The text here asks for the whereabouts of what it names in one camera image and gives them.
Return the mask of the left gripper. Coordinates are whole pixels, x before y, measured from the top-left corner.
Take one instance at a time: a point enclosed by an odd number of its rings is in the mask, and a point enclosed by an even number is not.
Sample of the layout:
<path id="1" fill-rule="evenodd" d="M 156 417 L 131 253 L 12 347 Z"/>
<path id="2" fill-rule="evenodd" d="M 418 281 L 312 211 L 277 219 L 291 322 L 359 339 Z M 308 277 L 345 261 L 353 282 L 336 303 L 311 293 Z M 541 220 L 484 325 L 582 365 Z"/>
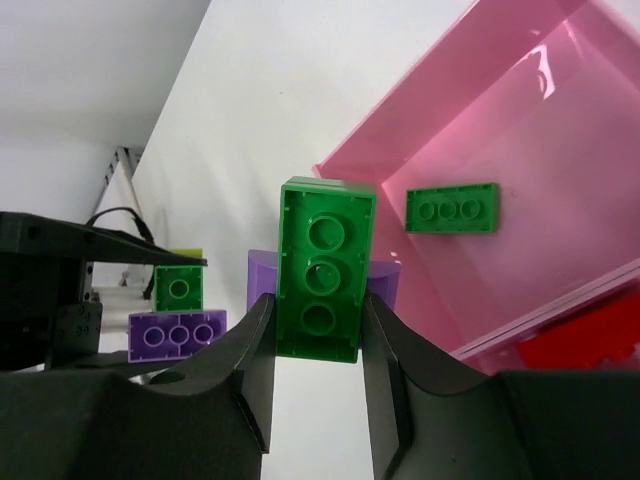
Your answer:
<path id="1" fill-rule="evenodd" d="M 98 351 L 103 307 L 90 300 L 94 261 L 207 265 L 120 230 L 1 214 L 1 368 L 47 369 Z"/>

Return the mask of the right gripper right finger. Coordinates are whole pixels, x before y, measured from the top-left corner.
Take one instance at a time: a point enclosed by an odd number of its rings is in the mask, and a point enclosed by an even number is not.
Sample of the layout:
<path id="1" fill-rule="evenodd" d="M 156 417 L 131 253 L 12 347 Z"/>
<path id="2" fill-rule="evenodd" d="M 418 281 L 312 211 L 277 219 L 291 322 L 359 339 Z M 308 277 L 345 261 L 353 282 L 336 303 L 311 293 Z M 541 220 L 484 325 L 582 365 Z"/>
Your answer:
<path id="1" fill-rule="evenodd" d="M 487 375 L 363 304 L 362 355 L 378 479 L 635 479 L 639 375 Z"/>

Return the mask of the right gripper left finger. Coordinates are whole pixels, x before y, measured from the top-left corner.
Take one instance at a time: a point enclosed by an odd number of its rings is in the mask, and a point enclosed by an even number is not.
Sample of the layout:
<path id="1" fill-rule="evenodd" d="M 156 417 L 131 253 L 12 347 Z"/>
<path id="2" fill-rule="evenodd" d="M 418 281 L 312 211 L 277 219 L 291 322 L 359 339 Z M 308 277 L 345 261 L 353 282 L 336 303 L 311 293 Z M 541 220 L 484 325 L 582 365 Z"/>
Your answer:
<path id="1" fill-rule="evenodd" d="M 275 299 L 145 385 L 107 369 L 1 378 L 5 479 L 257 479 L 271 438 Z"/>

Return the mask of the small green square lego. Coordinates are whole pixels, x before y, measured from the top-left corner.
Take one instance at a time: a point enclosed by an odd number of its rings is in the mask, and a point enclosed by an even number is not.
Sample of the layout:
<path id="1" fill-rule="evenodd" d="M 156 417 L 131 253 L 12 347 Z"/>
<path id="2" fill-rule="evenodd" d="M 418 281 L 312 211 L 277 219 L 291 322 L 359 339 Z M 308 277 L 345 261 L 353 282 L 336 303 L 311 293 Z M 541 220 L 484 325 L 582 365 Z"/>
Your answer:
<path id="1" fill-rule="evenodd" d="M 203 309 L 201 266 L 157 266 L 154 268 L 155 312 L 188 312 Z"/>

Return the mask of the yellow-green lego plate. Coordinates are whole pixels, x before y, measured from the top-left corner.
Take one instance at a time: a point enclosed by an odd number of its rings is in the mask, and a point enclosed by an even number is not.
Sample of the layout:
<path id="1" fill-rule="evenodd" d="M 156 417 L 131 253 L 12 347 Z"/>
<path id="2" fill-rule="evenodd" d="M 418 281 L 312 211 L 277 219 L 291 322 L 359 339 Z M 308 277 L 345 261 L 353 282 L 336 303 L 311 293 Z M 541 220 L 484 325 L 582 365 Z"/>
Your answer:
<path id="1" fill-rule="evenodd" d="M 202 258 L 203 257 L 203 249 L 202 248 L 172 248 L 170 249 L 171 253 L 187 256 L 191 258 Z"/>

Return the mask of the red lego brick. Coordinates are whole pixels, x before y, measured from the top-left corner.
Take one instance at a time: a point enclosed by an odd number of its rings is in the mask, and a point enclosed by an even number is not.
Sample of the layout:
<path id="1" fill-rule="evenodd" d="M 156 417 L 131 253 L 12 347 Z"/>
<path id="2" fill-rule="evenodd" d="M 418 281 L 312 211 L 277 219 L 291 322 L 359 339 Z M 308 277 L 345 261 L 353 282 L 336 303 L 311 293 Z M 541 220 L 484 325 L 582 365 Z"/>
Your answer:
<path id="1" fill-rule="evenodd" d="M 534 369 L 593 369 L 609 359 L 632 356 L 639 344 L 639 295 L 606 306 L 551 328 L 520 343 L 518 353 Z"/>

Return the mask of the green lego brick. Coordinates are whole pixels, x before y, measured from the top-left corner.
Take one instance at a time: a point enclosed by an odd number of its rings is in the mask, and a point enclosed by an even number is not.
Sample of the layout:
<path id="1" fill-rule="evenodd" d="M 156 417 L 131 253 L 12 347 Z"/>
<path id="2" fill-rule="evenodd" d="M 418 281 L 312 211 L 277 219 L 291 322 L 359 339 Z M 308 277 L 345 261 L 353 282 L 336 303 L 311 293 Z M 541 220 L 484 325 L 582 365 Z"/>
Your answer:
<path id="1" fill-rule="evenodd" d="M 282 185 L 278 355 L 356 362 L 375 211 L 369 184 L 293 177 Z"/>
<path id="2" fill-rule="evenodd" d="M 439 186 L 407 192 L 405 230 L 424 234 L 495 233 L 500 216 L 497 183 Z"/>

